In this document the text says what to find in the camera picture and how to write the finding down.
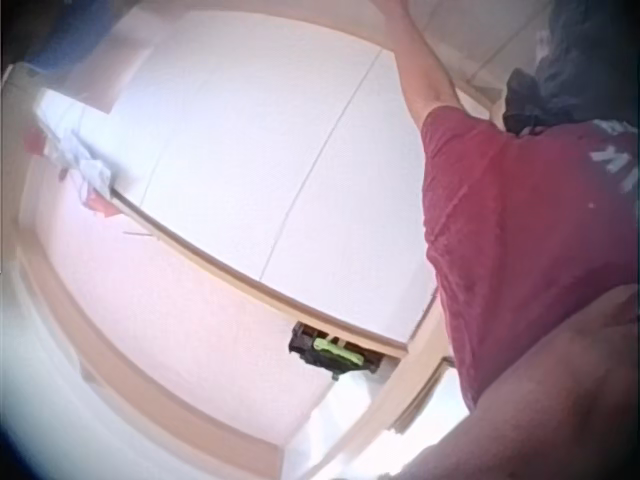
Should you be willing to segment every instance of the white wall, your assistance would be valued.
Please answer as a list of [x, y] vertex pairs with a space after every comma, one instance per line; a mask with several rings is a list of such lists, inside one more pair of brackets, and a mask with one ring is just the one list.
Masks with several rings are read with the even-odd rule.
[[81, 379], [34, 311], [2, 286], [2, 426], [43, 479], [216, 480], [112, 412]]

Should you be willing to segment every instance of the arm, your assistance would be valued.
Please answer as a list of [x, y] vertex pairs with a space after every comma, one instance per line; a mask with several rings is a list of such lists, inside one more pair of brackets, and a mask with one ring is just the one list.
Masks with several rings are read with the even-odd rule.
[[621, 287], [567, 320], [398, 478], [619, 478], [638, 445], [637, 305]]
[[451, 77], [413, 22], [407, 0], [373, 0], [385, 17], [400, 83], [413, 121], [422, 128], [440, 105], [462, 108]]

